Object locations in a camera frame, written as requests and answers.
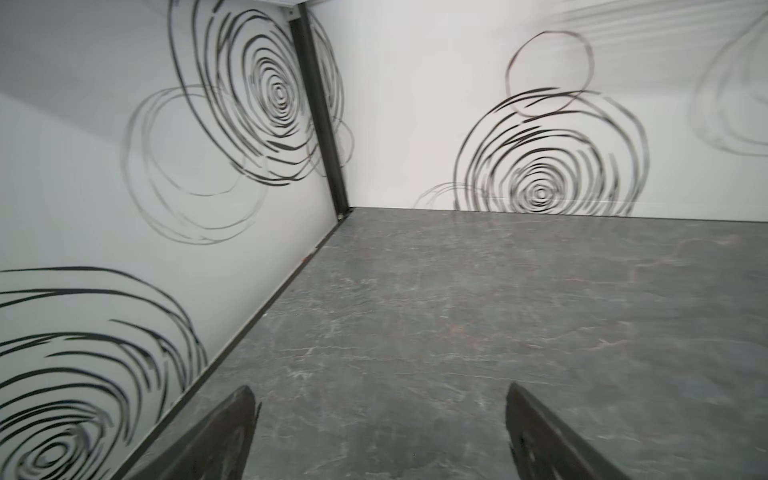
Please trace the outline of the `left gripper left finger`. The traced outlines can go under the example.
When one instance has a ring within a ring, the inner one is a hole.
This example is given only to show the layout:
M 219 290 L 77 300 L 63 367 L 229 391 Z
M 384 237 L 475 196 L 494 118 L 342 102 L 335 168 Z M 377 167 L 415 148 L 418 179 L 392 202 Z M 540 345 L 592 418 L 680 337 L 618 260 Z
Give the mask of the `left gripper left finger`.
M 241 479 L 262 403 L 243 385 L 204 415 L 163 425 L 125 479 Z

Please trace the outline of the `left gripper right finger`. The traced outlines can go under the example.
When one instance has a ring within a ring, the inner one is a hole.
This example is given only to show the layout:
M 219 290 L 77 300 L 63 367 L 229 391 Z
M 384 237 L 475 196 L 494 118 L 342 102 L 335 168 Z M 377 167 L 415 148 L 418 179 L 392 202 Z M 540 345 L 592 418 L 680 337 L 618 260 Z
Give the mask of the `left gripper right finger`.
M 629 479 L 516 382 L 507 392 L 505 425 L 521 479 Z

